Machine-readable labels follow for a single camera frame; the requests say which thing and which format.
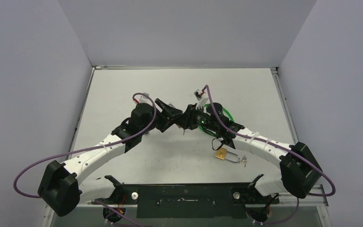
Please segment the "long-shackle brass padlock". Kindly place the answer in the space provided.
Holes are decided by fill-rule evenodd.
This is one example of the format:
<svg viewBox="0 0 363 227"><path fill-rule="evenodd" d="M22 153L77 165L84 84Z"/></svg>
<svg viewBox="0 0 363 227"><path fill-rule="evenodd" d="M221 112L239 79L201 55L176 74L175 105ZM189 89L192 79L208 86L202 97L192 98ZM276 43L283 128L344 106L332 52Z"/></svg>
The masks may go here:
<svg viewBox="0 0 363 227"><path fill-rule="evenodd" d="M231 163L239 163L241 160L237 154L235 154L231 151L228 151L225 148L220 148L220 149L216 150L215 158L218 158L218 159L224 160L224 161L228 161Z"/></svg>

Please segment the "keys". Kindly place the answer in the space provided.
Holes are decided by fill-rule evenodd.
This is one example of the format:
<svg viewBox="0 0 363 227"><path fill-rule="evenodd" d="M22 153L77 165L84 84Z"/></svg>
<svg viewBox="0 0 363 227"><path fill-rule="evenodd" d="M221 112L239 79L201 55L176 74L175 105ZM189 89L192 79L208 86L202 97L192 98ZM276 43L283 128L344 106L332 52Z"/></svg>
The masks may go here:
<svg viewBox="0 0 363 227"><path fill-rule="evenodd" d="M246 163L247 163L247 157L243 156L243 158L241 160L239 160L239 163L243 163L244 167L246 167Z"/></svg>

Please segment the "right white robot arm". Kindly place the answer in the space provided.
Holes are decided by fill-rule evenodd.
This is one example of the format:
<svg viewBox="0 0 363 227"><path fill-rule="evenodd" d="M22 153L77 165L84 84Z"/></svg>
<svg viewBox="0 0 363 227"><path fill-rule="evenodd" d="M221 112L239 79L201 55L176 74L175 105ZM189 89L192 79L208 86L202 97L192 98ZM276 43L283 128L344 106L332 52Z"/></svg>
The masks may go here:
<svg viewBox="0 0 363 227"><path fill-rule="evenodd" d="M251 182L248 190L251 201L259 203L268 195L280 192L300 199L313 195L311 190L320 179L322 169L304 143L287 144L260 136L224 113L219 103L200 108L188 105L185 111L173 111L169 121L188 130L201 127L212 132L223 146L248 151L278 167L279 173L261 175Z"/></svg>

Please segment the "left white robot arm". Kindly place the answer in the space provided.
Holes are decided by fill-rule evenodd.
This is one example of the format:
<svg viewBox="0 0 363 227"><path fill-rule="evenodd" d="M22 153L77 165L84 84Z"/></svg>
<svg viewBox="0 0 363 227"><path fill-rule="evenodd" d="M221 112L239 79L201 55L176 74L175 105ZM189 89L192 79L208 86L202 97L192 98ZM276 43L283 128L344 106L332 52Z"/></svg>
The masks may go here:
<svg viewBox="0 0 363 227"><path fill-rule="evenodd" d="M38 195L63 217L74 210L82 201L94 195L105 198L109 203L118 203L122 190L107 178L92 183L86 189L83 181L109 160L120 156L142 141L142 136L153 130L167 130L183 115L183 111L156 99L153 105L140 102L118 127L108 134L96 148L62 163L50 162L43 174Z"/></svg>

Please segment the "green cable lock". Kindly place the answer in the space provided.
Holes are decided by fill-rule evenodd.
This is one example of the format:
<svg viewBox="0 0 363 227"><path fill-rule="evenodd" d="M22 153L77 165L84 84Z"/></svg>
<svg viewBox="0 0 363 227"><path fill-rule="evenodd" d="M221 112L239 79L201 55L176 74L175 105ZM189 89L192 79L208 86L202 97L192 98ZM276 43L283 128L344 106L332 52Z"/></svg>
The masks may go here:
<svg viewBox="0 0 363 227"><path fill-rule="evenodd" d="M227 110L227 109L225 109L224 107L222 108L222 111L223 111L223 114L226 114L226 116L232 121L232 122L234 122L234 118L233 118L233 116L230 114L230 112ZM210 130L207 130L207 129L203 129L201 126L199 126L198 127L203 133L206 133L206 134L208 134L208 135L210 135L210 136L213 136L213 137L215 137L216 136L216 133L215 132L213 132L213 131L210 131Z"/></svg>

